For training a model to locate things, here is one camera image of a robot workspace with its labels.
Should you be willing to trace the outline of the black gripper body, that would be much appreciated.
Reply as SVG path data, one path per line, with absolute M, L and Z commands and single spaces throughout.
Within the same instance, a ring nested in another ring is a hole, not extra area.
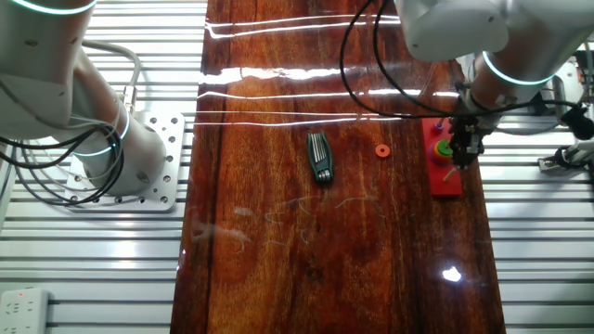
M 476 137 L 478 141 L 485 136 L 480 120 L 474 116 L 457 116 L 449 119 L 451 134 L 451 145 L 469 145 L 471 139 Z

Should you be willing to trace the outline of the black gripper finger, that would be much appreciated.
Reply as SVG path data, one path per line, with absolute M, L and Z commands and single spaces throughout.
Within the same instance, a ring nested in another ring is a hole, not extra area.
M 472 137 L 464 153 L 464 165 L 470 166 L 481 154 L 481 138 Z
M 449 147 L 452 150 L 452 164 L 458 169 L 465 168 L 465 147 L 458 140 L 450 139 Z

